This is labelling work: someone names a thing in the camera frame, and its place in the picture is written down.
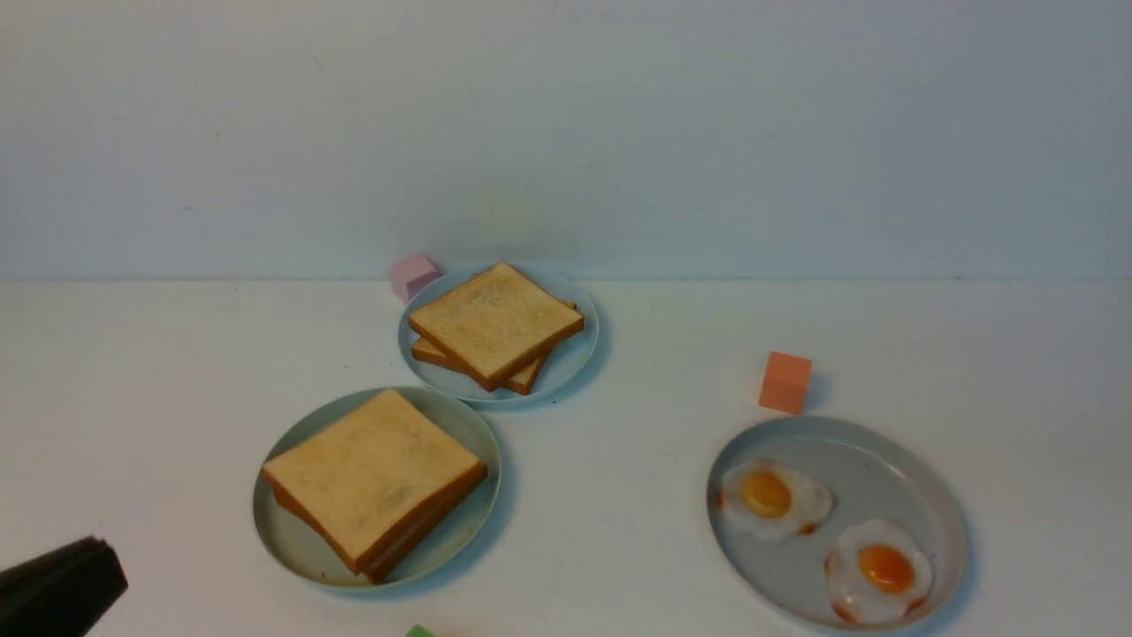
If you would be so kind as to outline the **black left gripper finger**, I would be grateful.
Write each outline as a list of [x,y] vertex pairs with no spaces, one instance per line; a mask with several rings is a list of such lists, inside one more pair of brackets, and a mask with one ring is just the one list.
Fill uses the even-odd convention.
[[108,541],[86,536],[1,573],[3,636],[85,636],[128,589]]

